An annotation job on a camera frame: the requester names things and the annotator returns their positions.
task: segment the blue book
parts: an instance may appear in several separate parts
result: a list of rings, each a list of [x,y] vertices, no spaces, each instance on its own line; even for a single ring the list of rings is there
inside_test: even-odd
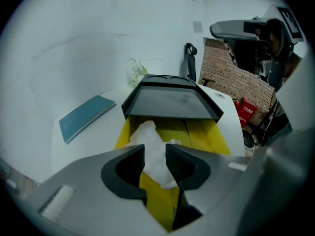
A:
[[[115,105],[114,101],[97,95],[71,111],[59,121],[64,142],[68,144],[83,129]]]

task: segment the chair backrest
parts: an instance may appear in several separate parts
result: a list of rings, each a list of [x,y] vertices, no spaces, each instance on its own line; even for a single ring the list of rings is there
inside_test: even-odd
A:
[[[196,82],[196,60],[195,55],[197,54],[197,48],[192,44],[186,43],[185,53],[187,54],[187,65],[188,65],[188,77]]]

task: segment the yellow bin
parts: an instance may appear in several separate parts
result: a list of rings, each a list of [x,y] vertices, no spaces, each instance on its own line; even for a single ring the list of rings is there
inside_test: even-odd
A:
[[[172,139],[181,141],[181,145],[208,152],[230,155],[225,140],[216,123],[207,120],[180,120],[173,118],[152,118],[128,116],[116,142],[115,149],[130,142],[130,136],[140,124],[147,120],[154,121],[156,131],[164,142]],[[174,212],[177,208],[179,188],[162,189],[147,174],[142,172],[140,188],[147,191],[147,210],[167,230],[172,231]]]

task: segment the white desk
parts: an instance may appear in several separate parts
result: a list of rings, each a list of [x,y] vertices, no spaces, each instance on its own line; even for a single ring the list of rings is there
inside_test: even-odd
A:
[[[235,156],[244,156],[242,129],[232,98],[211,88],[204,86],[200,87],[224,112],[217,125],[221,134],[225,138],[231,154]],[[75,160],[114,149],[116,140],[125,123],[121,105],[131,91],[132,88],[126,86],[103,93],[101,96],[114,100],[116,106],[91,123],[69,144],[66,144],[63,141],[59,127],[59,120],[72,110],[55,120],[51,151],[53,174]],[[224,99],[216,96],[216,93],[223,95]]]

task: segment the white tissue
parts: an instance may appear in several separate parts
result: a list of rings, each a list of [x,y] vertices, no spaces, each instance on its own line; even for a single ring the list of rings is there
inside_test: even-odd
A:
[[[169,144],[181,144],[179,140],[171,140]],[[156,132],[156,126],[152,120],[141,124],[130,137],[127,146],[144,144],[144,169],[155,182],[163,189],[176,187],[177,184],[166,165],[165,144]]]

